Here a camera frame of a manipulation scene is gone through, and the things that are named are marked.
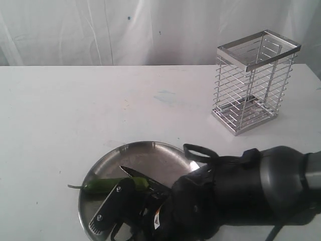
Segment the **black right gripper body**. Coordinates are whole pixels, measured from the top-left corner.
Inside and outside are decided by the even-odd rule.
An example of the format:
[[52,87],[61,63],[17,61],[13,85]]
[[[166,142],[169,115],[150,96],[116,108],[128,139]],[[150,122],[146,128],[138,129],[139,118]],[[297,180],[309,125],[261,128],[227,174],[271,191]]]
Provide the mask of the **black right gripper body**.
[[215,193],[215,171],[196,170],[178,178],[169,194],[140,192],[140,220],[129,240],[205,240],[226,220]]

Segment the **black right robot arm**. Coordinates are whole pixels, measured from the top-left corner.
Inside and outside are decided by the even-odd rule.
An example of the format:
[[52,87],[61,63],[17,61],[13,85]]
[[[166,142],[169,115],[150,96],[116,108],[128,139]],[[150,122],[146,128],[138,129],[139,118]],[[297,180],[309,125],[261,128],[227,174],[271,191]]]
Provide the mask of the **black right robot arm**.
[[242,156],[219,156],[184,144],[185,156],[202,163],[166,187],[132,168],[125,178],[97,179],[85,190],[107,196],[88,227],[111,240],[123,224],[130,240],[206,240],[223,225],[270,225],[274,240],[286,225],[304,225],[320,213],[320,153],[287,146]]

